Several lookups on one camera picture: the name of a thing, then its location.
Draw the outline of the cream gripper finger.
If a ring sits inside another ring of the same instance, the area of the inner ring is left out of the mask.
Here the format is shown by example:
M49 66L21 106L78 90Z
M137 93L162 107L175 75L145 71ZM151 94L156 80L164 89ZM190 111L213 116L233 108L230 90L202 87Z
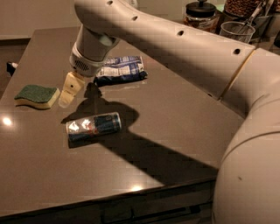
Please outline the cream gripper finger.
M59 105L67 108L75 96L84 88L84 77L76 72L69 72L66 75L63 89L59 97Z

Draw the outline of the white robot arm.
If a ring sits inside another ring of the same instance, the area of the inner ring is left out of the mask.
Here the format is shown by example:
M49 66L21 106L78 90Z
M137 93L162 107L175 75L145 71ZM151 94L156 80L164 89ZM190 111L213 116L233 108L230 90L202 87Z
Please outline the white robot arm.
M280 224L280 56L141 12L75 0L81 22L59 105L67 107L124 40L246 118L221 160L213 224Z

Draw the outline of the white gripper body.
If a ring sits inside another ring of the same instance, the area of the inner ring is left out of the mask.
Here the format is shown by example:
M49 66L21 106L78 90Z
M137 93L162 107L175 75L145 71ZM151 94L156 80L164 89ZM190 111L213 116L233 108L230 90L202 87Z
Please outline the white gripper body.
M70 65L79 75L94 77L106 62L109 51L118 43L118 38L93 32L82 25L72 48Z

